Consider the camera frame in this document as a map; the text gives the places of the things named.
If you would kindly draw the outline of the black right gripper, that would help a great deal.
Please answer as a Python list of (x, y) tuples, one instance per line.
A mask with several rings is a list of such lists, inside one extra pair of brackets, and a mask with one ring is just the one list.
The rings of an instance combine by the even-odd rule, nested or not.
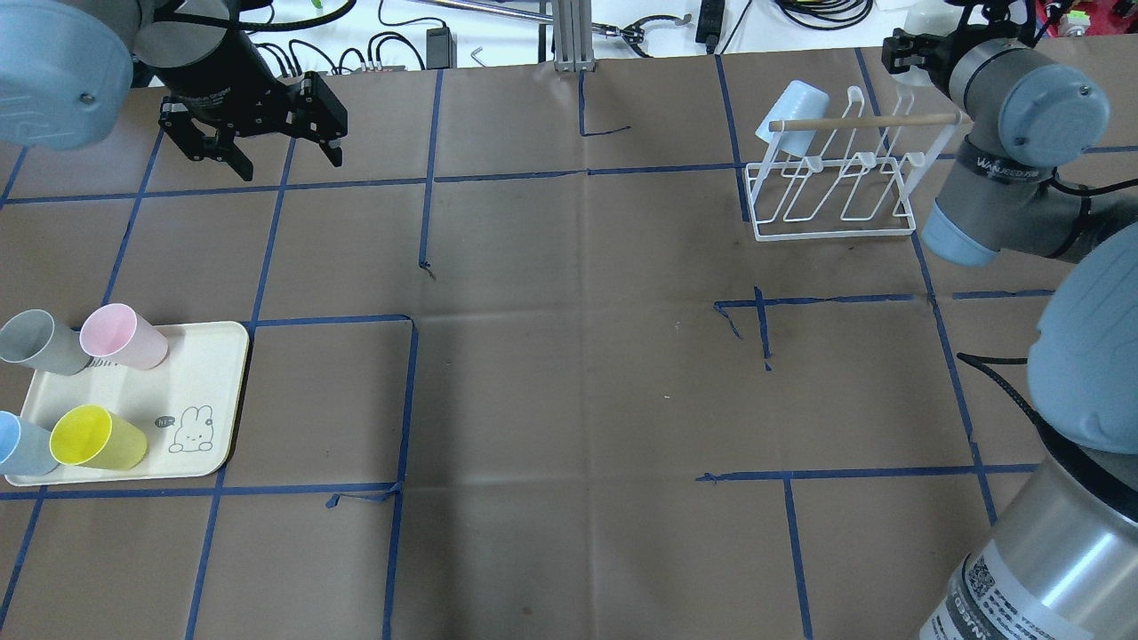
[(902, 28), (887, 36), (882, 44), (882, 64), (887, 73), (905, 84), (949, 90), (964, 40), (957, 32), (912, 34)]

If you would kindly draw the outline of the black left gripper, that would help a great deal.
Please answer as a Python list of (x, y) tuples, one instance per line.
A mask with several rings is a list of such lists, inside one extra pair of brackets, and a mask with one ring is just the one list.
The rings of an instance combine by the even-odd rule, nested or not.
[[(284, 82), (241, 31), (226, 31), (212, 51), (176, 68), (159, 68), (158, 77), (196, 118), (236, 130), (239, 136), (281, 132), (318, 143), (333, 167), (343, 167), (343, 138), (349, 133), (349, 113), (312, 72)], [(223, 130), (203, 133), (192, 120), (165, 122), (165, 133), (187, 159), (215, 161), (251, 182), (251, 159)]]

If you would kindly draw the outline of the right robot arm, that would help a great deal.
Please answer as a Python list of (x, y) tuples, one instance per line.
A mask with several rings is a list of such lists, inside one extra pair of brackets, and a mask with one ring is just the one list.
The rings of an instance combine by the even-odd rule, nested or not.
[(972, 121), (924, 247), (956, 266), (1036, 260), (1054, 284), (1024, 393), (995, 356), (958, 356), (1019, 405), (1042, 459), (914, 637), (1133, 639), (1135, 189), (1058, 177), (1107, 131), (1110, 97), (1006, 18), (896, 28), (882, 64), (924, 77)]

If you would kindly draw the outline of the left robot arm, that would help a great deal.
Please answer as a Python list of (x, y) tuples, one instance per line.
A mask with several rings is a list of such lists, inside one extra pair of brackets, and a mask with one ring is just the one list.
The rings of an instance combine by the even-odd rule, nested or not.
[(1, 5), (1, 137), (72, 150), (106, 139), (137, 69), (168, 89), (158, 124), (187, 159), (214, 161), (251, 180), (240, 138), (280, 133), (344, 162), (349, 113), (316, 72), (274, 76), (253, 31), (316, 28), (349, 13), (292, 23), (248, 23), (259, 1), (5, 1)]

